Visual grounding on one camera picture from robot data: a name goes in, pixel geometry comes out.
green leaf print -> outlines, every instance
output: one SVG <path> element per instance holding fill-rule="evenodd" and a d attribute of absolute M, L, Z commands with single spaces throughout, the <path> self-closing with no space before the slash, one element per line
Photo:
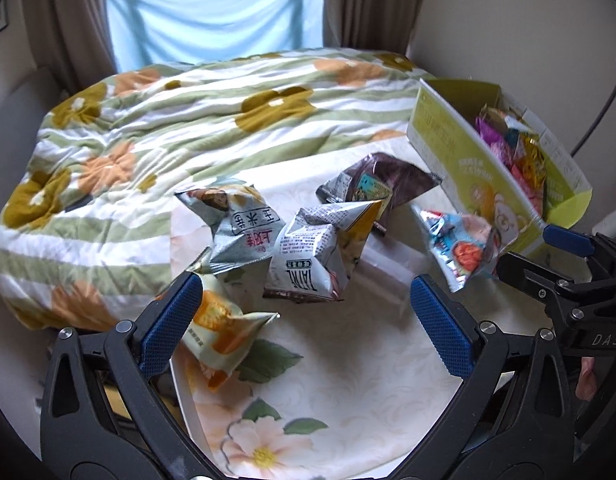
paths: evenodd
<path fill-rule="evenodd" d="M 265 384 L 302 359 L 303 356 L 290 352 L 277 343 L 256 339 L 246 358 L 237 367 L 239 380 Z"/>
<path fill-rule="evenodd" d="M 252 402 L 252 404 L 249 405 L 243 412 L 241 418 L 246 418 L 252 422 L 256 422 L 257 419 L 262 416 L 271 416 L 274 420 L 279 420 L 281 418 L 279 412 L 277 412 L 277 410 L 275 410 L 270 404 L 264 402 L 261 398 Z"/>
<path fill-rule="evenodd" d="M 328 425 L 316 418 L 295 418 L 283 427 L 283 432 L 286 435 L 309 435 L 317 430 L 325 430 Z"/>

snack bag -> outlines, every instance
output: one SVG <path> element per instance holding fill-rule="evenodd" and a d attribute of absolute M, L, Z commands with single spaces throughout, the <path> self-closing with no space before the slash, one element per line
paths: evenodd
<path fill-rule="evenodd" d="M 483 107 L 475 126 L 492 154 L 512 173 L 542 217 L 547 170 L 539 136 L 527 124 L 496 108 Z"/>
<path fill-rule="evenodd" d="M 243 314 L 211 274 L 210 256 L 211 250 L 206 248 L 187 269 L 201 278 L 203 297 L 182 341 L 201 363 L 208 388 L 216 390 L 244 360 L 261 329 L 279 315 L 274 312 Z"/>
<path fill-rule="evenodd" d="M 438 186 L 441 179 L 387 153 L 371 153 L 317 188 L 322 202 L 383 200 L 374 226 L 382 234 L 390 211 Z"/>
<path fill-rule="evenodd" d="M 341 300 L 383 201 L 301 208 L 275 243 L 264 298 Z"/>
<path fill-rule="evenodd" d="M 213 232 L 209 264 L 214 274 L 269 258 L 285 224 L 254 187 L 240 180 L 175 195 Z"/>
<path fill-rule="evenodd" d="M 425 211 L 418 207 L 414 211 L 452 292 L 463 288 L 476 272 L 492 274 L 501 240 L 485 218 Z"/>

curtain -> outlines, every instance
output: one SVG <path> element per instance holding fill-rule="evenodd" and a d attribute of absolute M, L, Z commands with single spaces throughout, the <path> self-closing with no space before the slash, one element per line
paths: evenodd
<path fill-rule="evenodd" d="M 106 0 L 117 68 L 323 46 L 323 0 Z"/>
<path fill-rule="evenodd" d="M 405 54 L 421 0 L 325 0 L 324 44 Z"/>
<path fill-rule="evenodd" d="M 115 73 L 104 0 L 23 0 L 23 10 L 35 62 L 67 91 Z"/>

floral comforter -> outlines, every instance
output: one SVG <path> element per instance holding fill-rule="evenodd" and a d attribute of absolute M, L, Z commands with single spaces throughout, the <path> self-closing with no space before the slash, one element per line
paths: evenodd
<path fill-rule="evenodd" d="M 320 49 L 85 89 L 44 118 L 0 215 L 0 293 L 30 328 L 135 319 L 203 249 L 174 190 L 403 136 L 423 75 L 395 54 Z"/>

blue window shade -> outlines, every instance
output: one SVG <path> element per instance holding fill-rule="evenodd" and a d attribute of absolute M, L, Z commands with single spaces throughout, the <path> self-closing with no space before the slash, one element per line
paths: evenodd
<path fill-rule="evenodd" d="M 323 0 L 106 0 L 117 69 L 323 46 Z"/>

